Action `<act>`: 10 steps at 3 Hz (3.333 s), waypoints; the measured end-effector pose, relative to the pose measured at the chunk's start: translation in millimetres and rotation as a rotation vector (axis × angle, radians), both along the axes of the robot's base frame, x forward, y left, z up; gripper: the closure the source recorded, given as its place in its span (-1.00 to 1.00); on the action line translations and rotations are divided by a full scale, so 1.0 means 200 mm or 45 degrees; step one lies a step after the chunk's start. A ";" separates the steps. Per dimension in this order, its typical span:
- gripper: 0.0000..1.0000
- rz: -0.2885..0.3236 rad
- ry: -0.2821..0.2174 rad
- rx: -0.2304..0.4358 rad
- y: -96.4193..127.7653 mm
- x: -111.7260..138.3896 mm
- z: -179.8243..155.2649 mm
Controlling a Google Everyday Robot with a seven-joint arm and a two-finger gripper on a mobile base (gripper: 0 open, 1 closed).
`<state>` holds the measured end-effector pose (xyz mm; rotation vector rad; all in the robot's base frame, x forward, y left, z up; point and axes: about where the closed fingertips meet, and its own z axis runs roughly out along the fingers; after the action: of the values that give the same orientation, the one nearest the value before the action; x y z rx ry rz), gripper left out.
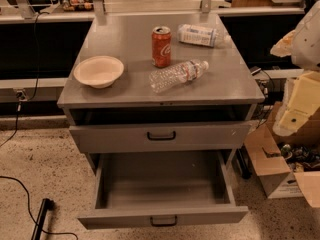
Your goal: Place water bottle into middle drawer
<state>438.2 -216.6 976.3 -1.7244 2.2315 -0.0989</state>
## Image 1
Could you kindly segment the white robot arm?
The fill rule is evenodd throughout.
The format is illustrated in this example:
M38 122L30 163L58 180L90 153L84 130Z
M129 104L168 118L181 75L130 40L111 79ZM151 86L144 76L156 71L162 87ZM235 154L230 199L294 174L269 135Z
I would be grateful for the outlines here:
M286 82L283 104L273 125L277 135L290 136L320 108L320 1L270 53L277 57L290 56L292 63L303 70L295 80Z

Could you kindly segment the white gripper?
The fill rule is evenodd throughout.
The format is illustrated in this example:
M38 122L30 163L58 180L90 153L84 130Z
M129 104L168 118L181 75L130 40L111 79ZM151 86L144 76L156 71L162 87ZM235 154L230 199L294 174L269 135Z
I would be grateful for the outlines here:
M285 109L275 117L272 130L278 136L290 136L309 120L320 107L320 73L306 71L296 79L288 79L284 95Z

